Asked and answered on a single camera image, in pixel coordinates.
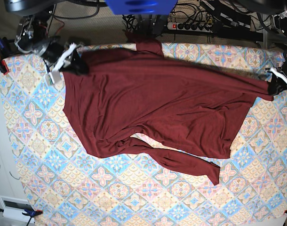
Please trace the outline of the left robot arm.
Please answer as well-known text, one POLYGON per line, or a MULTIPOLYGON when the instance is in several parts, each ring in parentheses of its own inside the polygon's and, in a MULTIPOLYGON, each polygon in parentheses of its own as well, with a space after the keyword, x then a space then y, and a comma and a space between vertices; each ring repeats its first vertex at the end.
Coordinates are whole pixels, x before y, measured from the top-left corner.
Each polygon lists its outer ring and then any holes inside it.
MULTIPOLYGON (((246 13, 256 13, 261 27, 271 36, 284 36, 287 40, 287 0, 237 0, 237 4, 246 9, 246 13)), ((284 49, 284 63, 280 67, 271 67, 266 71, 271 74, 268 86, 270 95, 275 96, 287 90, 287 46, 284 49)))

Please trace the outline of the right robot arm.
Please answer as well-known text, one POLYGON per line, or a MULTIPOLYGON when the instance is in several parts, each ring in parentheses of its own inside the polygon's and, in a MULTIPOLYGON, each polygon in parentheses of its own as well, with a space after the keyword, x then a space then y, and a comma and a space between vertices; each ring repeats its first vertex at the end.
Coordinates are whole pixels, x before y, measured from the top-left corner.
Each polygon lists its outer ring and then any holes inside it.
POLYGON ((48 34, 48 20, 55 18, 59 0, 5 0, 5 9, 21 17, 14 44, 24 54, 35 54, 43 59, 51 84, 61 80, 61 73, 86 75, 89 67, 77 52, 80 46, 59 43, 58 35, 48 34))

